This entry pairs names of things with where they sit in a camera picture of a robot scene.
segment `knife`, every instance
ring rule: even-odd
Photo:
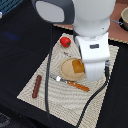
[[[65,80],[65,79],[61,78],[60,76],[57,76],[57,75],[55,75],[53,73],[50,73],[49,74],[49,77],[52,78],[52,79],[54,79],[55,81],[65,82],[66,84],[69,84],[71,86],[74,86],[74,87],[76,87],[78,89],[81,89],[83,91],[86,91],[86,92],[90,91],[88,87],[85,87],[85,86],[83,86],[81,84],[78,84],[78,83],[75,83],[73,81]]]

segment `white plastic casing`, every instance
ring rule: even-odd
[[[75,42],[81,50],[87,79],[100,80],[105,69],[105,61],[110,57],[108,32],[95,38],[76,36]]]
[[[63,22],[64,12],[63,10],[53,4],[44,1],[36,2],[37,12],[43,19],[50,22]]]

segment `placemat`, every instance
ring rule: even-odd
[[[119,21],[121,18],[121,12],[128,7],[128,4],[120,4],[116,3],[115,8],[113,10],[113,13],[110,16],[110,19]],[[59,24],[54,24],[54,26],[73,30],[73,25],[59,25]],[[128,44],[128,31],[122,29],[120,25],[117,23],[110,21],[110,27],[109,27],[109,39],[122,42],[122,43],[127,43]]]
[[[71,39],[71,46],[68,48],[64,48],[60,44],[59,40],[55,44],[52,52],[50,72],[56,75],[60,75],[59,73],[60,63],[64,59],[68,58],[68,56],[63,54],[63,52],[69,53],[72,56],[80,56],[78,48],[73,41],[73,36],[65,33],[63,33],[61,37],[63,36],[66,36]],[[109,48],[110,48],[110,54],[111,54],[111,57],[110,57],[110,63],[111,63],[110,74],[111,74],[119,48],[112,45],[110,45]],[[29,82],[26,84],[26,86],[23,88],[20,94],[17,96],[18,99],[21,99],[31,105],[34,105],[43,111],[45,111],[45,100],[44,100],[45,85],[44,84],[45,84],[47,59],[48,59],[48,56],[42,62],[40,67],[34,73],[32,78],[29,80]],[[38,97],[36,99],[33,99],[32,93],[35,86],[37,75],[42,76],[42,81],[41,81]],[[98,88],[100,88],[104,84],[105,79],[106,78],[103,75],[101,80],[97,82],[89,82],[87,81],[85,76],[83,79],[77,81],[77,83],[80,83],[84,86],[89,87],[90,91],[85,92],[73,86],[70,86],[66,83],[56,82],[55,80],[49,78],[48,97],[49,97],[50,113],[56,116],[57,118],[60,118],[75,126],[79,120],[79,117],[82,113],[82,110],[87,100],[96,90],[98,90]],[[79,128],[95,128],[96,127],[96,123],[99,117],[99,113],[101,110],[106,89],[107,87],[105,87],[91,101],[91,103],[89,104],[85,112],[84,118]]]

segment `bowl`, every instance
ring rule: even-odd
[[[74,73],[72,61],[78,58],[70,57],[62,61],[59,67],[60,74],[63,78],[70,81],[78,81],[85,77],[85,73]]]
[[[125,29],[128,30],[128,7],[122,11],[121,17],[123,19]]]

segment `table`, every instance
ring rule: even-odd
[[[73,34],[70,30],[54,29],[54,42],[62,33]],[[50,34],[51,25],[36,14],[29,0],[0,20],[0,104],[46,126],[46,112],[16,97],[47,56]],[[96,128],[127,128],[128,45],[110,40],[109,44],[118,46],[119,52]],[[55,116],[52,121],[59,128],[74,128]]]

